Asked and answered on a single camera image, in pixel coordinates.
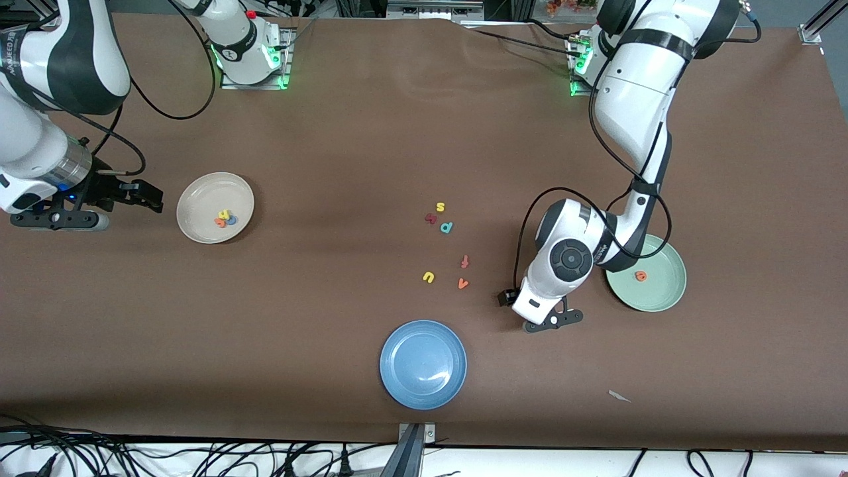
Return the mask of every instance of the white floor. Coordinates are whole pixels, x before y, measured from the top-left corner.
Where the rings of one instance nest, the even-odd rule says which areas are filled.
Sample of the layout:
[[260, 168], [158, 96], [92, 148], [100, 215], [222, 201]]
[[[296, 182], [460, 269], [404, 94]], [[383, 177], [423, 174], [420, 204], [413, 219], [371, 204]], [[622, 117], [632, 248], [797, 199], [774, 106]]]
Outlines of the white floor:
[[[158, 455], [171, 453], [183, 448], [205, 448], [209, 445], [149, 445], [135, 446], [147, 452]], [[256, 445], [245, 445], [238, 450], [241, 452], [254, 449]], [[361, 445], [351, 445], [354, 450]], [[0, 455], [5, 455], [13, 447], [0, 448]], [[275, 449], [284, 451], [287, 445], [275, 445]], [[333, 451], [338, 457], [340, 445], [321, 445], [314, 449]], [[380, 468], [388, 460], [393, 446], [354, 454], [350, 458], [354, 470]], [[32, 451], [22, 449], [0, 463], [0, 477], [14, 477], [24, 472], [36, 472], [47, 459], [54, 454], [53, 450], [41, 449]], [[72, 477], [67, 460], [59, 454], [52, 477]], [[153, 460], [137, 455], [142, 465], [147, 467], [157, 477], [191, 477], [194, 470], [201, 465], [208, 453], [193, 452], [162, 460]], [[560, 477], [624, 477], [628, 475], [639, 451], [603, 451], [603, 450], [518, 450], [518, 449], [428, 449], [424, 457], [424, 468], [421, 477], [439, 477], [459, 472], [459, 477], [516, 477], [516, 476], [560, 476]], [[744, 452], [704, 452], [715, 477], [740, 477], [745, 466], [747, 455]], [[282, 464], [282, 455], [276, 461], [270, 455], [254, 456], [247, 461], [254, 462], [258, 468], [245, 465], [233, 469], [226, 476], [220, 472], [231, 465], [238, 456], [226, 456], [216, 462], [206, 475], [219, 477], [259, 477], [271, 474], [271, 470]], [[316, 470], [326, 465], [330, 460], [328, 453], [304, 454], [295, 461], [294, 470], [298, 477], [310, 477]], [[694, 459], [696, 468], [703, 475], [708, 475], [700, 461]], [[79, 477], [88, 477], [92, 472], [77, 463]], [[112, 475], [124, 475], [113, 459], [109, 462]], [[804, 452], [757, 452], [748, 475], [750, 477], [840, 477], [848, 470], [848, 456], [844, 454], [813, 454]], [[332, 472], [338, 471], [338, 464], [332, 467]], [[693, 476], [686, 461], [686, 452], [648, 451], [636, 472], [637, 476], [681, 475]]]

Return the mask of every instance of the plate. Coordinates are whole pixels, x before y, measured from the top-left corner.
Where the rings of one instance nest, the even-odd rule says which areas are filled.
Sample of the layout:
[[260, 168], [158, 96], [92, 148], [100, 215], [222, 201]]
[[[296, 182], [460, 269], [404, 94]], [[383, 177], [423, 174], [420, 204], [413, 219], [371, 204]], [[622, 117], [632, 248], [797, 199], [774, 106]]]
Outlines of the plate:
[[380, 376], [388, 394], [429, 411], [453, 399], [466, 380], [466, 350], [442, 323], [419, 320], [394, 330], [382, 348]]
[[[233, 225], [219, 227], [218, 213], [229, 210], [237, 218]], [[195, 242], [219, 244], [238, 235], [254, 214], [254, 191], [241, 177], [213, 172], [192, 182], [176, 205], [176, 223]]]
[[[644, 238], [642, 255], [647, 255], [662, 244], [662, 238], [647, 235]], [[645, 280], [636, 278], [637, 272], [645, 273]], [[627, 306], [639, 311], [658, 312], [675, 306], [686, 291], [686, 267], [680, 254], [666, 244], [662, 252], [651, 258], [639, 259], [636, 265], [620, 272], [607, 272], [613, 293]]]

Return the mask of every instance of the black cable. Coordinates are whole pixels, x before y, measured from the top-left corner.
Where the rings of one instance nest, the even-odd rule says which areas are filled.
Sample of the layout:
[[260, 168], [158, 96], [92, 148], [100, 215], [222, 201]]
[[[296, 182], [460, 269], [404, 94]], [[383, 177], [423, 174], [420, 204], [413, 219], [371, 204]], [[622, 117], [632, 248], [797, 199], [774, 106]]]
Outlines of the black cable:
[[302, 456], [306, 451], [310, 448], [317, 446], [318, 442], [308, 442], [294, 452], [292, 449], [294, 448], [294, 444], [288, 447], [289, 455], [286, 456], [285, 461], [282, 466], [271, 473], [271, 477], [286, 477], [287, 475], [294, 475], [294, 461], [297, 460], [298, 457]]
[[[335, 461], [333, 460], [333, 458], [334, 458], [334, 457], [336, 457], [336, 454], [331, 454], [331, 455], [330, 455], [330, 462], [335, 462]], [[332, 469], [332, 464], [330, 464], [330, 467], [327, 467], [327, 468], [326, 468], [326, 472], [324, 473], [324, 477], [330, 477], [330, 469]]]
[[276, 469], [276, 454], [273, 452], [271, 453], [271, 468]]
[[[31, 426], [31, 424], [27, 424], [26, 426], [27, 426], [28, 428], [31, 428], [31, 427], [32, 427], [32, 426]], [[68, 459], [68, 464], [69, 464], [69, 466], [70, 466], [70, 472], [71, 472], [71, 475], [73, 475], [74, 477], [77, 477], [76, 466], [74, 465], [74, 460], [70, 457], [70, 454], [68, 453], [68, 450], [67, 450], [67, 449], [65, 449], [65, 448], [62, 446], [62, 444], [61, 444], [61, 443], [56, 444], [56, 442], [57, 442], [57, 441], [56, 441], [56, 440], [54, 440], [54, 439], [53, 439], [53, 437], [52, 437], [51, 435], [45, 435], [45, 434], [43, 434], [41, 431], [39, 431], [39, 430], [37, 430], [37, 429], [27, 429], [27, 428], [24, 428], [24, 429], [23, 429], [23, 432], [30, 433], [31, 435], [41, 435], [42, 437], [45, 437], [45, 438], [49, 439], [50, 441], [52, 441], [52, 442], [53, 442], [53, 444], [54, 444], [56, 447], [58, 447], [60, 451], [62, 451], [62, 453], [64, 454], [64, 456], [65, 456], [65, 457], [67, 457], [67, 459]]]
[[304, 18], [312, 15], [318, 7], [315, 6], [315, 2], [307, 3], [304, 7]]
[[[120, 121], [120, 113], [122, 113], [123, 111], [124, 111], [124, 105], [121, 104], [121, 106], [118, 106], [118, 110], [116, 110], [114, 112], [114, 118], [112, 118], [112, 124], [109, 125], [110, 131], [114, 131], [114, 129], [118, 126], [118, 121]], [[92, 149], [92, 155], [97, 155], [98, 152], [100, 152], [100, 149], [103, 147], [104, 144], [106, 144], [106, 141], [108, 141], [109, 137], [111, 137], [111, 136], [112, 136], [111, 134], [106, 134], [105, 136], [103, 136], [103, 139], [100, 140], [98, 145], [95, 146], [94, 149]]]
[[[259, 466], [256, 465], [256, 463], [254, 463], [254, 462], [242, 462], [242, 463], [239, 463], [238, 465], [233, 465], [232, 467], [230, 467], [227, 470], [227, 472], [231, 472], [233, 469], [237, 469], [239, 467], [242, 467], [243, 465], [252, 465], [254, 467], [254, 469], [256, 470], [256, 477], [259, 477]], [[226, 477], [226, 473], [218, 474], [218, 477]]]
[[49, 435], [51, 440], [57, 441], [59, 443], [60, 449], [64, 447], [67, 448], [69, 451], [73, 452], [86, 465], [86, 467], [88, 467], [92, 474], [100, 475], [100, 466], [97, 463], [98, 458], [94, 455], [93, 451], [85, 447], [72, 444], [70, 442], [72, 440], [72, 437], [64, 433], [56, 432], [55, 429], [51, 429], [47, 426], [41, 426], [37, 424], [33, 424], [32, 427], [33, 429], [37, 429], [38, 432], [40, 432], [42, 435]]
[[97, 451], [97, 453], [98, 453], [97, 457], [100, 458], [100, 462], [103, 463], [103, 473], [108, 475], [109, 474], [109, 462], [112, 460], [112, 457], [114, 457], [114, 452], [108, 458], [106, 458], [103, 455], [103, 449], [101, 449], [100, 446], [93, 446], [93, 447], [94, 447], [94, 450]]
[[566, 188], [566, 187], [549, 188], [548, 190], [539, 194], [536, 197], [536, 199], [530, 204], [530, 207], [527, 208], [527, 214], [524, 216], [524, 220], [522, 221], [522, 228], [518, 232], [518, 245], [517, 245], [517, 248], [516, 248], [516, 263], [515, 263], [515, 267], [512, 269], [512, 288], [514, 288], [514, 289], [518, 289], [518, 263], [521, 260], [522, 240], [524, 238], [524, 230], [527, 228], [527, 221], [530, 219], [530, 214], [533, 212], [533, 208], [536, 206], [536, 204], [545, 195], [550, 194], [552, 192], [556, 192], [556, 191], [563, 191], [563, 192], [568, 192], [569, 194], [574, 194], [574, 195], [578, 196], [580, 199], [584, 200], [586, 203], [588, 203], [589, 206], [591, 206], [592, 209], [594, 209], [595, 213], [598, 214], [598, 218], [604, 223], [604, 228], [606, 228], [606, 230], [610, 231], [611, 237], [612, 237], [612, 242], [615, 245], [618, 246], [619, 250], [624, 255], [627, 255], [630, 258], [635, 258], [637, 260], [640, 260], [640, 259], [643, 259], [643, 258], [651, 258], [652, 256], [657, 255], [658, 253], [660, 253], [662, 251], [662, 247], [665, 246], [665, 244], [668, 243], [668, 239], [671, 238], [671, 236], [672, 236], [672, 214], [668, 210], [668, 206], [666, 205], [666, 201], [662, 197], [660, 197], [659, 195], [655, 196], [656, 201], [659, 202], [660, 205], [662, 206], [663, 211], [666, 213], [666, 221], [668, 222], [668, 227], [666, 229], [666, 236], [662, 240], [662, 245], [660, 247], [658, 247], [656, 250], [654, 250], [653, 252], [650, 252], [647, 255], [636, 255], [633, 252], [626, 250], [624, 248], [624, 245], [622, 245], [621, 242], [618, 241], [618, 238], [616, 238], [616, 235], [614, 234], [615, 229], [610, 224], [610, 222], [607, 220], [604, 212], [600, 209], [600, 207], [598, 207], [598, 205], [595, 204], [595, 202], [592, 201], [592, 199], [586, 197], [585, 195], [579, 193], [578, 191], [576, 191], [572, 188]]
[[[369, 446], [364, 446], [364, 447], [360, 447], [359, 449], [356, 449], [356, 450], [353, 450], [353, 451], [348, 451], [348, 456], [352, 456], [352, 455], [357, 454], [357, 453], [359, 453], [359, 452], [370, 451], [370, 449], [373, 449], [373, 448], [375, 448], [375, 447], [381, 447], [381, 446], [395, 446], [395, 445], [396, 445], [396, 443], [391, 443], [391, 444], [388, 444], [388, 443], [387, 443], [387, 444], [370, 444]], [[333, 459], [332, 461], [330, 461], [330, 463], [328, 463], [328, 464], [327, 464], [327, 465], [325, 465], [324, 467], [321, 467], [320, 469], [316, 470], [316, 471], [315, 471], [312, 475], [310, 475], [310, 477], [318, 477], [318, 474], [320, 474], [322, 470], [325, 470], [325, 469], [331, 469], [331, 468], [332, 468], [332, 465], [333, 465], [334, 463], [336, 463], [336, 462], [340, 461], [340, 460], [342, 460], [342, 458], [341, 458], [341, 457], [337, 457], [337, 458]]]
[[4, 461], [4, 460], [6, 460], [6, 459], [7, 459], [9, 456], [11, 456], [12, 454], [16, 453], [17, 451], [19, 451], [19, 450], [21, 450], [21, 449], [23, 449], [24, 447], [27, 447], [27, 446], [29, 446], [29, 445], [30, 445], [29, 443], [25, 443], [25, 444], [21, 444], [21, 445], [19, 445], [19, 446], [15, 447], [15, 448], [14, 448], [14, 449], [12, 449], [11, 451], [9, 451], [6, 455], [4, 455], [3, 457], [0, 457], [0, 462], [2, 462], [2, 461]]
[[[111, 461], [113, 458], [115, 458], [118, 465], [123, 470], [123, 473], [128, 477], [141, 477], [138, 472], [138, 468], [141, 468], [147, 474], [151, 474], [150, 471], [147, 470], [147, 468], [145, 468], [140, 463], [136, 462], [132, 458], [132, 456], [126, 454], [126, 444], [116, 439], [87, 429], [52, 429], [57, 429], [59, 431], [69, 431], [74, 433], [85, 433], [84, 435], [72, 434], [70, 435], [70, 437], [77, 445], [93, 446], [95, 449], [97, 449], [98, 455], [100, 456], [100, 459], [103, 462], [103, 470], [107, 474], [109, 473], [109, 461]], [[104, 448], [110, 452], [109, 458], [103, 458], [102, 450]]]
[[525, 42], [524, 40], [519, 40], [517, 38], [510, 38], [509, 36], [498, 35], [497, 33], [491, 33], [489, 31], [482, 31], [482, 30], [479, 30], [477, 28], [474, 28], [472, 30], [476, 31], [477, 33], [479, 33], [481, 35], [493, 36], [493, 37], [499, 38], [501, 40], [506, 40], [507, 42], [513, 42], [513, 43], [518, 43], [518, 44], [521, 44], [521, 45], [527, 45], [529, 47], [539, 48], [539, 49], [548, 50], [548, 51], [552, 51], [552, 52], [556, 52], [556, 53], [563, 53], [563, 54], [566, 54], [568, 56], [580, 56], [580, 53], [574, 52], [574, 51], [567, 51], [567, 50], [563, 50], [563, 49], [559, 49], [559, 48], [546, 47], [545, 45], [539, 45], [537, 43]]
[[354, 474], [354, 470], [350, 468], [350, 459], [348, 459], [348, 457], [348, 444], [343, 443], [342, 455], [339, 457], [339, 459], [341, 460], [341, 465], [339, 466], [338, 477], [351, 477], [351, 475]]
[[580, 30], [577, 30], [573, 33], [568, 33], [568, 34], [563, 35], [561, 33], [557, 33], [556, 31], [551, 30], [550, 28], [548, 28], [548, 26], [546, 24], [544, 24], [541, 21], [536, 20], [534, 18], [528, 18], [528, 19], [524, 20], [524, 23], [532, 23], [532, 24], [538, 26], [539, 28], [541, 28], [542, 30], [544, 30], [544, 32], [547, 33], [548, 35], [551, 35], [554, 38], [559, 38], [560, 40], [568, 40], [568, 37], [570, 37], [571, 35], [575, 35], [575, 34], [580, 32]]
[[701, 472], [698, 472], [698, 469], [695, 468], [695, 464], [692, 463], [692, 456], [694, 455], [700, 457], [700, 460], [704, 463], [704, 466], [706, 467], [706, 472], [710, 475], [710, 477], [716, 477], [712, 473], [712, 467], [710, 467], [710, 463], [706, 461], [706, 457], [704, 457], [704, 454], [700, 453], [700, 451], [686, 452], [686, 463], [689, 465], [689, 468], [692, 469], [692, 472], [694, 472], [695, 475], [697, 475], [698, 477], [705, 477]]
[[624, 191], [624, 194], [621, 194], [621, 195], [619, 195], [618, 197], [614, 198], [614, 199], [612, 200], [612, 202], [610, 202], [610, 204], [606, 206], [606, 209], [605, 209], [605, 210], [606, 210], [607, 212], [609, 212], [613, 205], [617, 204], [619, 200], [624, 199], [625, 197], [627, 197], [627, 196], [628, 196], [628, 194], [630, 194], [630, 190], [631, 190], [631, 188], [630, 188], [630, 187], [628, 187], [628, 190]]
[[[229, 450], [235, 451], [236, 449], [238, 449], [238, 447], [243, 446], [243, 444], [226, 444], [224, 446], [221, 446], [220, 448], [223, 449], [226, 446], [232, 446]], [[215, 464], [216, 462], [218, 462], [219, 460], [221, 460], [226, 455], [225, 453], [220, 453], [217, 456], [215, 456], [215, 458], [212, 458], [212, 456], [214, 455], [212, 453], [214, 448], [215, 448], [215, 444], [213, 444], [212, 446], [209, 447], [209, 455], [206, 456], [206, 458], [200, 464], [200, 466], [198, 466], [198, 468], [195, 469], [194, 474], [192, 474], [192, 477], [205, 477], [206, 472], [212, 467], [212, 465]]]
[[380, 0], [370, 0], [371, 9], [374, 10], [374, 16], [386, 18], [385, 13], [383, 13], [382, 5], [380, 4]]
[[748, 453], [748, 460], [745, 462], [745, 468], [742, 470], [742, 477], [748, 477], [748, 471], [750, 470], [750, 465], [754, 462], [754, 451], [749, 449], [745, 452]]
[[305, 35], [305, 34], [306, 34], [306, 31], [307, 31], [307, 30], [308, 30], [308, 29], [312, 26], [312, 24], [313, 24], [313, 23], [315, 23], [315, 20], [317, 20], [317, 19], [311, 19], [311, 20], [310, 20], [310, 22], [306, 24], [306, 26], [304, 27], [304, 29], [303, 29], [303, 30], [301, 30], [301, 31], [300, 31], [300, 33], [297, 33], [297, 34], [295, 35], [294, 40], [292, 40], [292, 42], [291, 42], [291, 43], [289, 43], [288, 45], [280, 45], [280, 49], [281, 49], [281, 50], [284, 50], [284, 49], [287, 49], [287, 48], [291, 48], [291, 47], [293, 47], [293, 46], [294, 46], [294, 43], [297, 43], [297, 42], [298, 42], [298, 40], [300, 39], [300, 37], [302, 37], [303, 35]]
[[[269, 444], [269, 443], [265, 443], [265, 444], [263, 444], [263, 445], [261, 445], [261, 446], [257, 446], [256, 448], [254, 448], [254, 451], [258, 451], [259, 449], [261, 449], [261, 448], [263, 448], [263, 447], [268, 447], [268, 446], [271, 446], [271, 444]], [[218, 477], [225, 477], [225, 476], [226, 476], [227, 474], [229, 474], [229, 473], [230, 473], [233, 469], [237, 469], [239, 466], [243, 465], [243, 464], [245, 463], [245, 462], [244, 462], [244, 460], [245, 460], [245, 459], [247, 459], [248, 457], [251, 457], [251, 456], [253, 456], [253, 454], [252, 454], [252, 453], [250, 453], [250, 452], [245, 452], [245, 453], [244, 453], [244, 455], [242, 455], [241, 457], [239, 457], [238, 459], [236, 459], [236, 462], [232, 463], [232, 464], [231, 464], [229, 467], [227, 467], [226, 469], [221, 470], [221, 472], [220, 472], [220, 473], [218, 473]], [[257, 475], [259, 475], [259, 468], [258, 468], [258, 467], [257, 467], [257, 470], [256, 470], [256, 474], [257, 474]]]
[[132, 76], [130, 76], [130, 83], [132, 83], [132, 86], [136, 89], [136, 91], [138, 91], [138, 94], [141, 95], [144, 102], [147, 103], [148, 106], [153, 108], [154, 111], [156, 111], [157, 113], [161, 114], [162, 116], [164, 116], [168, 119], [172, 119], [172, 120], [176, 120], [176, 121], [184, 121], [184, 120], [190, 120], [192, 118], [198, 117], [201, 113], [203, 113], [206, 110], [206, 108], [209, 107], [209, 104], [212, 103], [212, 98], [215, 97], [215, 89], [217, 89], [217, 85], [215, 84], [215, 62], [212, 60], [212, 57], [209, 56], [209, 52], [206, 51], [206, 41], [204, 40], [203, 35], [200, 34], [200, 31], [198, 31], [197, 27], [195, 27], [194, 24], [192, 23], [192, 21], [190, 19], [188, 19], [186, 14], [183, 13], [182, 9], [179, 8], [176, 5], [176, 3], [174, 3], [174, 0], [168, 0], [168, 3], [170, 3], [170, 6], [174, 7], [176, 12], [178, 14], [180, 14], [180, 16], [186, 21], [186, 23], [188, 23], [188, 26], [192, 27], [192, 31], [194, 32], [194, 36], [196, 36], [198, 38], [198, 41], [200, 41], [200, 47], [204, 51], [204, 55], [206, 56], [206, 60], [209, 61], [209, 72], [212, 75], [212, 87], [209, 90], [209, 96], [206, 98], [206, 102], [204, 103], [204, 105], [201, 106], [200, 109], [198, 109], [197, 111], [191, 113], [190, 115], [176, 116], [176, 115], [171, 115], [171, 114], [164, 112], [163, 110], [161, 110], [159, 108], [159, 106], [157, 106], [156, 104], [153, 104], [153, 101], [151, 101], [150, 98], [148, 98], [148, 95], [145, 94], [144, 91], [138, 86], [138, 83], [136, 83], [136, 79], [133, 78]]
[[[606, 68], [610, 65], [611, 62], [612, 62], [612, 58], [608, 58], [606, 60], [606, 62], [600, 67], [600, 71], [598, 72], [598, 76], [594, 79], [594, 85], [592, 85], [592, 92], [589, 94], [589, 125], [592, 128], [592, 133], [594, 134], [595, 138], [598, 139], [598, 142], [604, 148], [604, 150], [606, 150], [606, 152], [614, 160], [616, 160], [616, 162], [619, 165], [621, 165], [621, 167], [624, 167], [625, 169], [627, 169], [627, 171], [630, 172], [633, 175], [633, 177], [638, 179], [640, 182], [647, 184], [648, 182], [645, 181], [644, 177], [642, 177], [641, 172], [644, 172], [644, 168], [647, 167], [647, 165], [648, 165], [647, 159], [650, 158], [650, 155], [649, 155], [649, 158], [646, 158], [642, 171], [636, 172], [635, 169], [633, 169], [627, 162], [625, 162], [621, 157], [619, 157], [618, 154], [616, 154], [616, 152], [614, 150], [612, 150], [612, 148], [606, 143], [606, 141], [604, 140], [604, 137], [601, 136], [600, 131], [598, 130], [598, 126], [595, 124], [594, 107], [595, 107], [595, 104], [597, 103], [597, 100], [598, 100], [598, 84], [600, 83], [600, 78], [604, 75], [604, 71], [606, 71]], [[656, 134], [654, 136], [654, 143], [651, 144], [651, 148], [650, 148], [651, 153], [653, 153], [654, 147], [656, 147], [657, 140], [659, 139], [660, 132], [662, 131], [662, 126], [663, 126], [663, 123], [661, 122], [659, 124], [659, 126], [657, 127]], [[662, 250], [664, 248], [666, 248], [666, 245], [668, 244], [668, 240], [672, 237], [672, 215], [668, 210], [668, 206], [666, 205], [666, 201], [659, 194], [657, 194], [653, 197], [656, 199], [657, 202], [660, 203], [660, 205], [662, 205], [662, 209], [666, 213], [667, 228], [666, 228], [666, 236], [663, 238], [660, 245], [656, 248], [656, 250], [654, 250], [653, 252], [651, 252], [647, 255], [637, 255], [637, 254], [630, 252], [629, 250], [625, 250], [624, 247], [622, 247], [622, 245], [618, 242], [618, 239], [615, 236], [615, 231], [612, 229], [612, 227], [609, 226], [609, 223], [606, 221], [606, 217], [603, 216], [602, 214], [600, 214], [600, 212], [599, 212], [599, 215], [601, 215], [601, 218], [604, 219], [604, 225], [606, 226], [606, 229], [609, 230], [611, 235], [612, 235], [612, 240], [615, 242], [616, 245], [618, 245], [621, 252], [624, 255], [626, 255], [630, 258], [634, 258], [634, 259], [637, 259], [637, 260], [644, 259], [644, 258], [651, 258], [652, 256], [657, 255], [660, 252], [662, 252]], [[614, 205], [619, 199], [614, 200], [610, 204], [610, 206]]]
[[637, 22], [637, 21], [639, 21], [639, 17], [640, 17], [640, 16], [642, 16], [642, 14], [644, 13], [645, 9], [646, 9], [646, 8], [648, 8], [648, 5], [650, 5], [650, 3], [651, 3], [652, 1], [653, 1], [653, 0], [648, 0], [647, 2], [645, 2], [645, 3], [642, 5], [642, 8], [640, 8], [640, 9], [639, 9], [639, 11], [638, 11], [638, 12], [636, 12], [636, 16], [634, 16], [634, 17], [633, 17], [633, 21], [631, 21], [631, 22], [630, 22], [630, 25], [627, 27], [627, 29], [626, 29], [626, 30], [631, 30], [631, 29], [633, 29], [633, 26], [634, 26], [634, 25], [636, 25], [636, 22]]
[[639, 468], [639, 464], [642, 462], [642, 457], [644, 457], [644, 455], [647, 453], [648, 449], [643, 448], [642, 452], [639, 453], [639, 456], [636, 457], [636, 461], [633, 462], [633, 466], [630, 468], [630, 473], [628, 474], [628, 477], [633, 477], [634, 475], [636, 475], [636, 469]]
[[32, 11], [36, 14], [44, 15], [44, 10], [47, 10], [48, 12], [50, 12], [50, 14], [54, 13], [53, 9], [44, 3], [40, 3], [40, 5], [35, 5], [31, 0], [26, 0], [26, 2], [30, 4], [30, 7], [32, 7]]
[[45, 101], [47, 101], [48, 104], [52, 104], [53, 107], [55, 107], [56, 109], [60, 109], [60, 110], [64, 111], [65, 113], [68, 113], [69, 115], [74, 116], [76, 119], [86, 123], [87, 125], [99, 130], [100, 132], [102, 132], [104, 134], [107, 134], [109, 136], [113, 136], [115, 139], [124, 143], [128, 148], [132, 149], [132, 152], [136, 153], [136, 155], [138, 156], [138, 161], [141, 163], [141, 165], [135, 171], [124, 172], [124, 173], [120, 173], [118, 175], [127, 176], [127, 177], [138, 176], [139, 174], [144, 172], [145, 169], [147, 169], [148, 162], [147, 162], [147, 159], [144, 158], [144, 154], [142, 153], [142, 151], [138, 147], [136, 147], [135, 144], [131, 143], [129, 140], [127, 140], [126, 138], [124, 138], [123, 136], [118, 134], [117, 132], [110, 131], [106, 127], [101, 126], [98, 123], [86, 118], [84, 115], [79, 115], [76, 112], [65, 108], [63, 105], [59, 104], [55, 99], [48, 97], [47, 94], [44, 94], [40, 90], [30, 86], [29, 83], [21, 80], [20, 78], [18, 78], [15, 75], [7, 74], [6, 77], [8, 78], [9, 81], [14, 82], [15, 84], [17, 84], [19, 86], [25, 87], [31, 93], [35, 94], [36, 96], [38, 96], [41, 99], [44, 99]]
[[489, 17], [486, 20], [491, 20], [494, 17], [498, 16], [498, 13], [500, 13], [500, 10], [504, 7], [504, 5], [506, 5], [506, 0], [501, 2], [500, 5], [498, 5], [498, 7], [494, 10], [494, 12], [491, 15], [489, 15]]
[[725, 38], [723, 40], [716, 40], [714, 42], [707, 42], [707, 43], [704, 43], [703, 45], [699, 45], [699, 47], [696, 48], [695, 51], [693, 52], [692, 57], [694, 58], [695, 55], [698, 54], [698, 51], [700, 51], [701, 49], [709, 47], [711, 45], [719, 45], [719, 44], [722, 44], [722, 43], [749, 43], [749, 44], [751, 44], [751, 43], [759, 42], [760, 39], [762, 39], [762, 26], [760, 26], [760, 20], [757, 20], [756, 16], [754, 16], [753, 19], [751, 17], [749, 17], [749, 20], [750, 20], [751, 23], [754, 24], [754, 28], [756, 29], [756, 35], [753, 38]]

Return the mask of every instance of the green led light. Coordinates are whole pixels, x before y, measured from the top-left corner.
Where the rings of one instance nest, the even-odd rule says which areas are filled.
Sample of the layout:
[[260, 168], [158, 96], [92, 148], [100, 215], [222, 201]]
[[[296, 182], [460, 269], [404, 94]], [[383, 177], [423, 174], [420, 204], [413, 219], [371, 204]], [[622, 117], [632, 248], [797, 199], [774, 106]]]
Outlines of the green led light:
[[585, 75], [589, 69], [589, 61], [592, 60], [592, 48], [586, 48], [586, 53], [580, 55], [580, 61], [577, 62], [575, 71], [579, 75]]
[[291, 77], [291, 75], [286, 74], [286, 75], [283, 75], [283, 76], [280, 76], [279, 78], [277, 78], [276, 79], [277, 86], [279, 86], [280, 89], [288, 89], [288, 80], [289, 80], [290, 77]]
[[216, 52], [214, 48], [210, 48], [210, 50], [212, 50], [212, 54], [215, 56], [215, 64], [218, 65], [218, 69], [224, 70], [224, 67], [220, 65], [220, 57], [218, 56], [218, 52]]
[[268, 50], [269, 48], [262, 48], [262, 54], [265, 55], [265, 60], [268, 61], [268, 66], [270, 66], [271, 68], [276, 68], [277, 64], [280, 63], [280, 61], [279, 59], [272, 59], [271, 56], [268, 54]]

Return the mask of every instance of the white plate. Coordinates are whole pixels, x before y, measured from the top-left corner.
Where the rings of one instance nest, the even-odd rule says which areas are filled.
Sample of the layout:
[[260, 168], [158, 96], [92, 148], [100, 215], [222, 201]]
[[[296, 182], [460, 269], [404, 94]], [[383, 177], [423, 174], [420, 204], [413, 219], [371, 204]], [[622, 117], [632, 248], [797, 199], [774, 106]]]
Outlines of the white plate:
[[[218, 212], [229, 210], [234, 225], [218, 227]], [[176, 223], [195, 242], [219, 244], [238, 235], [254, 214], [254, 191], [241, 177], [213, 172], [192, 182], [176, 205]]]

